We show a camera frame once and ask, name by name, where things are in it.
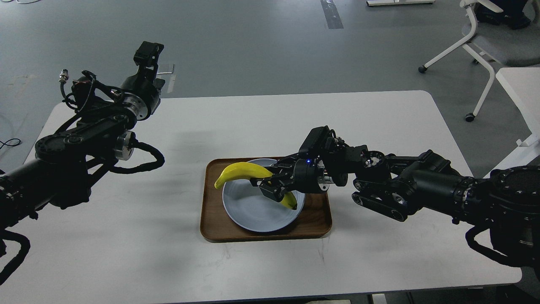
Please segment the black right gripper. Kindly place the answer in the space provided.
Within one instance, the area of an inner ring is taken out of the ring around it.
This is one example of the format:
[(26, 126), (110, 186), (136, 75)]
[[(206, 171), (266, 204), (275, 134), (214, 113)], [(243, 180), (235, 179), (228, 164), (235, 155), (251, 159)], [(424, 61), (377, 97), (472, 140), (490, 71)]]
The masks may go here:
[(329, 185), (338, 183), (338, 175), (330, 172), (321, 156), (287, 155), (276, 163), (264, 166), (270, 174), (251, 177), (249, 182), (262, 194), (280, 204), (297, 204), (286, 183), (292, 176), (291, 189), (306, 194), (321, 194)]

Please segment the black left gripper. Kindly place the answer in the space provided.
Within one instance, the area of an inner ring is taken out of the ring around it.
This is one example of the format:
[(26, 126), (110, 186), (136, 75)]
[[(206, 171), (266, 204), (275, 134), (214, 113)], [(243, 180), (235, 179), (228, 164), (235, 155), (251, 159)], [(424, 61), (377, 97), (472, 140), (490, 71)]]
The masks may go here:
[(138, 71), (127, 77), (120, 87), (124, 93), (121, 103), (138, 121), (148, 119), (160, 105), (163, 79), (156, 76), (164, 48), (164, 44), (143, 41), (133, 56)]

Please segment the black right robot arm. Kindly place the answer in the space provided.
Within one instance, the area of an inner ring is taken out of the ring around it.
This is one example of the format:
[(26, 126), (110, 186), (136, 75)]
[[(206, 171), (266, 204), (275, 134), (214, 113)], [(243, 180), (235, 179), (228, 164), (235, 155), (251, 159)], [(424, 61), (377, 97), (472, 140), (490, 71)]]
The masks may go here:
[(356, 204), (399, 222), (422, 208), (469, 223), (468, 246), (509, 267), (532, 267), (539, 275), (540, 170), (538, 166), (494, 169), (488, 178), (460, 175), (432, 150), (417, 157), (349, 146), (327, 126), (310, 131), (299, 152), (268, 167), (271, 175), (250, 178), (267, 198), (286, 192), (326, 192), (354, 174)]

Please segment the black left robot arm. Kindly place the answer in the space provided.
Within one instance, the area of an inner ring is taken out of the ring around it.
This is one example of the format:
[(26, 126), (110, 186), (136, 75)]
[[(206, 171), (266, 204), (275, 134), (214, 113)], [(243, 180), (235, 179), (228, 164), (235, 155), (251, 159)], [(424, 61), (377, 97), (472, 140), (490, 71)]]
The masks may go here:
[(1, 271), (2, 283), (30, 250), (29, 239), (8, 231), (9, 227), (26, 217), (37, 219), (47, 204), (66, 209), (88, 202), (92, 186), (108, 172), (135, 174), (164, 165), (164, 155), (138, 141), (132, 131), (137, 121), (148, 119), (160, 104), (165, 81), (157, 72), (163, 49), (160, 43), (141, 43), (133, 58), (138, 71), (121, 87), (105, 85), (94, 73), (82, 71), (66, 94), (69, 75), (61, 72), (62, 101), (75, 115), (35, 143), (34, 160), (1, 173), (1, 255), (6, 254), (6, 241), (20, 244), (19, 252)]

